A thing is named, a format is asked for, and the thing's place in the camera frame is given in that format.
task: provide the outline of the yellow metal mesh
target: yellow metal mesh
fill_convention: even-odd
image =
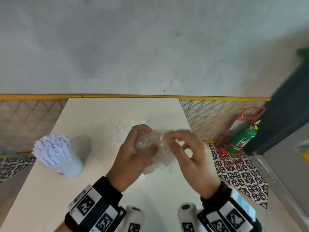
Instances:
[[[0,145],[13,152],[29,152],[33,143],[49,135],[67,99],[0,101]],[[203,140],[216,140],[245,108],[261,101],[180,100],[193,132]]]

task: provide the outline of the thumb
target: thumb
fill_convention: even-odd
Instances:
[[[174,154],[174,156],[178,160],[178,163],[179,163],[180,166],[188,164],[189,162],[191,162],[189,156],[187,156],[186,152],[184,152],[184,148],[187,148],[187,146],[182,147],[175,140],[169,141],[168,146],[169,146],[171,152]]]
[[[156,144],[151,144],[142,154],[139,155],[139,159],[146,165],[151,158],[154,157],[158,149],[159,148]]]

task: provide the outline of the fire extinguisher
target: fire extinguisher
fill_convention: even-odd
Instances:
[[[257,124],[260,124],[260,122],[261,121],[259,120],[256,123],[251,123],[248,128],[245,128],[241,132],[236,134],[232,138],[231,143],[234,146],[243,148],[252,138],[257,135]],[[236,154],[239,151],[239,149],[236,149],[233,146],[229,146],[226,150],[232,154]]]

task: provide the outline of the white table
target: white table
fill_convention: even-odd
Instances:
[[[153,129],[190,129],[177,98],[70,98],[52,134],[66,135],[84,151],[91,145],[82,173],[72,179],[37,161],[0,231],[53,232],[64,220],[68,204],[88,185],[106,175],[118,150],[113,130],[145,120]],[[172,173],[157,169],[138,179],[124,193],[120,205],[145,212],[143,231],[180,231],[177,209],[183,202],[201,206],[176,165]]]

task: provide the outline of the crumpled plastic wrapper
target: crumpled plastic wrapper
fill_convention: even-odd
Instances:
[[[120,147],[121,144],[125,141],[128,133],[131,128],[136,125],[132,121],[132,125],[121,125],[119,124],[118,128],[113,132],[114,134],[114,145]],[[152,173],[156,168],[162,170],[168,170],[169,172],[173,171],[174,163],[176,158],[171,152],[168,144],[163,140],[163,136],[168,133],[170,130],[153,130],[151,133],[140,132],[136,140],[136,151],[137,154],[141,155],[143,152],[151,145],[156,144],[159,148],[156,155],[151,159],[149,164],[145,167],[143,174]]]

